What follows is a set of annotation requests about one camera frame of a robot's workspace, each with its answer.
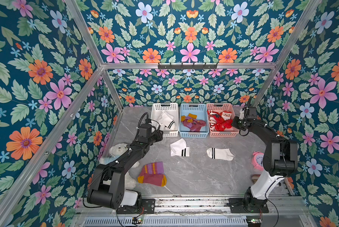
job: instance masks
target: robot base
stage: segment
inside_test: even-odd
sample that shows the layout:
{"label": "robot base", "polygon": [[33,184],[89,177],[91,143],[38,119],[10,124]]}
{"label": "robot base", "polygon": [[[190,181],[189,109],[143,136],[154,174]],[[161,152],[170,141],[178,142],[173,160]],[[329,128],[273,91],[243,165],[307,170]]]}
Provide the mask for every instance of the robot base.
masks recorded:
{"label": "robot base", "polygon": [[230,206],[230,210],[234,214],[259,213],[260,210],[263,213],[269,213],[267,201],[267,199],[260,200],[254,198],[249,187],[244,198],[229,198],[228,206]]}

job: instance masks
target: white basket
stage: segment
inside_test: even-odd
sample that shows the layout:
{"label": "white basket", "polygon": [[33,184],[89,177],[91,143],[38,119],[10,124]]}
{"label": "white basket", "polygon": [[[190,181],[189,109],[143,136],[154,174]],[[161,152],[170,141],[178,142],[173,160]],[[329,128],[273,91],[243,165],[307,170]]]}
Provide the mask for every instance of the white basket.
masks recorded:
{"label": "white basket", "polygon": [[169,115],[174,116],[175,122],[174,130],[163,130],[164,137],[177,137],[178,136],[178,104],[176,102],[154,103],[152,105],[151,119],[157,120],[162,111],[165,110]]}

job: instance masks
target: clock face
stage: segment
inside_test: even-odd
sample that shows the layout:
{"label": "clock face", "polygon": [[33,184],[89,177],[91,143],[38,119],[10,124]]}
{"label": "clock face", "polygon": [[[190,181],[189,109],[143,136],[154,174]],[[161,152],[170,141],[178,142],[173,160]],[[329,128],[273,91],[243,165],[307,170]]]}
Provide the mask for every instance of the clock face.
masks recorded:
{"label": "clock face", "polygon": [[258,154],[255,157],[255,161],[257,161],[258,165],[263,166],[263,154]]}

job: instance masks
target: ventilation grille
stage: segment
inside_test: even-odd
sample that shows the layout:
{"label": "ventilation grille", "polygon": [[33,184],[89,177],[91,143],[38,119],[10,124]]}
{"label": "ventilation grille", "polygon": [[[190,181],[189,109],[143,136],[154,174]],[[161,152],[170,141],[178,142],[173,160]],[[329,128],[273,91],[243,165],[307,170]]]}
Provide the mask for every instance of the ventilation grille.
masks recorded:
{"label": "ventilation grille", "polygon": [[[119,217],[122,225],[135,226],[131,224],[132,217]],[[173,217],[173,216],[145,216],[142,226],[248,226],[246,217],[227,218],[225,216],[206,217]],[[116,216],[114,217],[87,217],[84,227],[94,226],[120,226]]]}

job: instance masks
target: plastic basket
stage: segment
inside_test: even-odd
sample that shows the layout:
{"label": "plastic basket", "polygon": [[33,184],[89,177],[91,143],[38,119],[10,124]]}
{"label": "plastic basket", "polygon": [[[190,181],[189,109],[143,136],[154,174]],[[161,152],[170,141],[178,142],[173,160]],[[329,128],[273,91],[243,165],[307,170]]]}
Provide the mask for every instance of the plastic basket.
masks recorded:
{"label": "plastic basket", "polygon": [[187,116],[189,113],[197,115],[197,120],[204,120],[206,125],[200,129],[200,132],[190,132],[190,129],[187,128],[180,122],[180,135],[185,138],[206,138],[209,134],[209,125],[207,119],[207,109],[206,104],[199,103],[182,103],[180,109],[180,116]]}
{"label": "plastic basket", "polygon": [[[218,113],[222,113],[224,110],[231,111],[230,119],[234,119],[235,112],[233,106],[230,103],[208,103],[206,104],[208,110],[213,110]],[[239,134],[239,129],[231,127],[230,129],[225,129],[225,131],[211,131],[210,130],[210,137],[235,137]]]}
{"label": "plastic basket", "polygon": [[176,102],[154,103],[152,105],[151,119],[157,120],[162,111],[165,110],[169,115],[174,116],[175,130],[163,130],[164,137],[178,136],[178,104]]}

